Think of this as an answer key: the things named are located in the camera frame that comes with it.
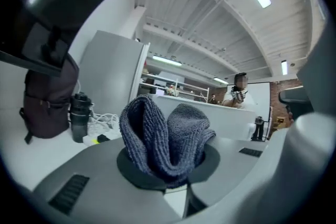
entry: man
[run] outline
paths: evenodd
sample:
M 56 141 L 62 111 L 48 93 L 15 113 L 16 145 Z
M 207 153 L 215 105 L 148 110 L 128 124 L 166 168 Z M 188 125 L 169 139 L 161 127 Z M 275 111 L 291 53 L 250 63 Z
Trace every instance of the man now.
M 211 99 L 208 101 L 209 104 L 217 104 L 216 95 L 211 94 Z
M 246 73 L 236 74 L 234 80 L 235 85 L 232 87 L 231 92 L 225 94 L 222 105 L 255 111 L 255 102 L 247 90 L 247 81 Z

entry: white ceiling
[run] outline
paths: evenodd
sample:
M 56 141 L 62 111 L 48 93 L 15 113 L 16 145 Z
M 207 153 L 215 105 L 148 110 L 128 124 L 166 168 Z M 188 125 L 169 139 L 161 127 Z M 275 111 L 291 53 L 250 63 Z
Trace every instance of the white ceiling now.
M 183 70 L 210 81 L 248 72 L 250 79 L 277 77 L 304 64 L 312 47 L 311 0 L 135 0 L 146 8 L 142 40 L 149 56 L 176 57 Z

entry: black water bottle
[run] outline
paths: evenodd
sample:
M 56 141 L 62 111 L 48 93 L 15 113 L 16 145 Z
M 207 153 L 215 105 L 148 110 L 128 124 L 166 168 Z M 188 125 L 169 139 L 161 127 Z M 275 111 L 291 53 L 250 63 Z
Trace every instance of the black water bottle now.
M 91 100 L 83 92 L 71 97 L 70 120 L 72 139 L 83 143 L 83 137 L 88 134 Z

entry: black vent grille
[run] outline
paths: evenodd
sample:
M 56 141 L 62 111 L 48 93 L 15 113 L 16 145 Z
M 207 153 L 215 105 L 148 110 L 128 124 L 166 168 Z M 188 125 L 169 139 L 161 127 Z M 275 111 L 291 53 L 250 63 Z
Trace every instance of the black vent grille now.
M 82 175 L 72 176 L 69 181 L 66 182 L 64 187 L 49 202 L 49 204 L 68 215 L 88 181 L 89 177 Z
M 262 151 L 258 151 L 258 150 L 252 150 L 251 148 L 242 148 L 240 151 L 240 153 L 246 154 L 246 155 L 250 155 L 253 157 L 260 157 L 262 154 Z

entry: dark maroon backpack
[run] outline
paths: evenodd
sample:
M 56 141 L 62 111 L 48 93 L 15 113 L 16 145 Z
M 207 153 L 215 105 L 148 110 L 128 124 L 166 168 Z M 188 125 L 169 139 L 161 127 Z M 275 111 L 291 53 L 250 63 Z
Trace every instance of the dark maroon backpack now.
M 78 73 L 70 55 L 64 61 L 60 77 L 27 72 L 24 107 L 20 110 L 28 129 L 27 143 L 32 136 L 52 138 L 69 128 L 68 110 Z

